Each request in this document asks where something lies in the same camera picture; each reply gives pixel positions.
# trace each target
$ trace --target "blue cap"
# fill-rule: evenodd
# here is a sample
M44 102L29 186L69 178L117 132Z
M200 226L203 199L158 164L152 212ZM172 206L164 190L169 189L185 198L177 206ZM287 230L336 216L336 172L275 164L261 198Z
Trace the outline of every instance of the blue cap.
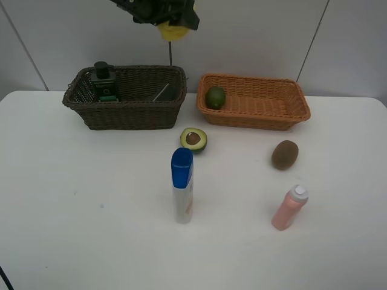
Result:
M172 181L177 189L185 189L192 176L194 156L191 150L179 148L172 155Z

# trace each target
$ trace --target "bottle label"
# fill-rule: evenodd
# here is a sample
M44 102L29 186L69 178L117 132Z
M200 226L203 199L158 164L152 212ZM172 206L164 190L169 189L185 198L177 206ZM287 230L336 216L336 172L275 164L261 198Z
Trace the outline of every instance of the bottle label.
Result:
M96 83L96 94L100 101L110 101L117 98L115 82Z

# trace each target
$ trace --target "lotion bottle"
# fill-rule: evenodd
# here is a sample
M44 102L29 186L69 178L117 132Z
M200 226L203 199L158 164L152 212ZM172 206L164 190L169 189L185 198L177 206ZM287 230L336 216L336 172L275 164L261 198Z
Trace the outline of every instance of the lotion bottle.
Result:
M279 231L286 230L293 223L298 212L307 203L308 191L301 185L295 185L285 195L285 199L272 219L272 225Z

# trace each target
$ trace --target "bottle cap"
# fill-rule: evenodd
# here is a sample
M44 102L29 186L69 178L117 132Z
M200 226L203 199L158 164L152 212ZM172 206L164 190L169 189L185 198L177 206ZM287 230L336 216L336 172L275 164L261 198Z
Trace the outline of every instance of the bottle cap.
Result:
M297 202L306 202L309 198L309 192L301 185L295 185L290 190L290 197Z
M94 67L96 68L98 79L104 80L110 78L109 68L112 68L112 65L108 65L106 62L96 62Z

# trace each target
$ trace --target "wall seam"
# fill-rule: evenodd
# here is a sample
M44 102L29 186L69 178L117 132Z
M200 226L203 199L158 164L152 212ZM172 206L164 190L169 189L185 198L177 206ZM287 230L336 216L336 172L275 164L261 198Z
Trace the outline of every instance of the wall seam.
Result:
M314 40L316 39L317 33L319 32L319 29L320 29L320 25L321 25L322 19L324 18L325 12L327 11L327 8L328 8L328 5L329 5L330 1L331 1L331 0L328 0L328 1L327 1L327 4L325 4L324 11L322 12L322 15L321 15L319 24L317 25L317 28L316 28L316 32L314 32L312 41L310 42L309 49L308 49L308 51L307 51L307 55L306 55L305 58L304 58L304 62L302 62L302 66L301 66L300 72L298 73L296 82L298 82L298 80L299 80L299 78L300 78L300 76L301 76L302 70L304 69L305 63L307 62L307 58L308 58L309 53L310 53L310 50L311 50L311 48L312 48L312 46L313 46L313 42L314 42Z
M40 78L41 82L43 83L45 90L46 90L46 91L49 91L48 86L46 85L46 83L45 83L45 81L44 81L44 79L43 79L43 77L42 77L41 72L38 70L38 68L37 68L37 66L36 66L36 64L35 64L35 62L34 62L34 60L33 60L33 58L31 57L30 52L27 50L27 47L25 46L25 44L24 44L22 38L20 37L20 34L19 34L18 30L16 29L15 25L13 24L13 22L12 22L12 20L11 20L11 17L9 16L8 12L6 11L5 6L3 5L3 3L1 2L1 0L0 0L0 9L3 11L5 17L6 17L7 20L8 20L8 23L11 25L11 28L12 28L14 34L15 34L16 37L18 38L18 40L19 40L19 42L20 42L20 44L21 44L21 46L22 46L24 52L26 53L28 59L30 60L30 62L31 62L31 64L32 64L34 70L36 71L38 77Z

